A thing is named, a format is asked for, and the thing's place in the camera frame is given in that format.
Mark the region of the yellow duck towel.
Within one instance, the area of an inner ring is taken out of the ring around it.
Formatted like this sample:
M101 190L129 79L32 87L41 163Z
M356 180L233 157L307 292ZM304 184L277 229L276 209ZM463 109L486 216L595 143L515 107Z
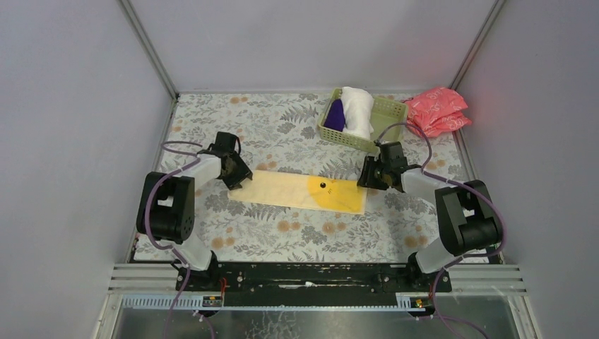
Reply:
M367 190L355 180L330 179L305 174L257 170L242 188L228 193L232 201L324 210L362 215Z

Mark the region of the purple microfibre towel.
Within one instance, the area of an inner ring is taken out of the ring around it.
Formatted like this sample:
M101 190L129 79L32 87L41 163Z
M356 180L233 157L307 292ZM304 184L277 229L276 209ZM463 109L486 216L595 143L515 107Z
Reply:
M334 131L343 131L345 128L345 114L341 99L332 101L322 126Z

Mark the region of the white towel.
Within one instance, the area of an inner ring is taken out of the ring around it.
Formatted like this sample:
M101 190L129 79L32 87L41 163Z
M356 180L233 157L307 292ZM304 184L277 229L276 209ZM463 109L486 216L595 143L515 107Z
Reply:
M345 117L343 133L369 140L374 131L370 123L374 106L372 95L366 90L345 86L340 99Z

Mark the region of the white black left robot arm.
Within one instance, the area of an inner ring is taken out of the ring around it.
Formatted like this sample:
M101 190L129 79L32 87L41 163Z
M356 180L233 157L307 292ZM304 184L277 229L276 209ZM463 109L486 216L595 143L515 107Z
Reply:
M238 136L219 131L206 149L187 153L191 162L170 173L149 172L136 217L137 232L155 248L171 251L185 268L209 270L216 255L194 234L195 191L213 180L222 181L231 191L241 189L253 177L241 150Z

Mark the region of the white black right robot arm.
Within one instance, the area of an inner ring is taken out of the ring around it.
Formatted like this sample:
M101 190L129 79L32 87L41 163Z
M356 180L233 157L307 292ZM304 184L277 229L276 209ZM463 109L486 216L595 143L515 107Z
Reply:
M502 242L503 227L482 181L460 183L430 174L409 164L399 142L375 145L379 154L365 157L358 186L394 189L433 204L437 212L439 236L409 256L411 274L436 273L473 250Z

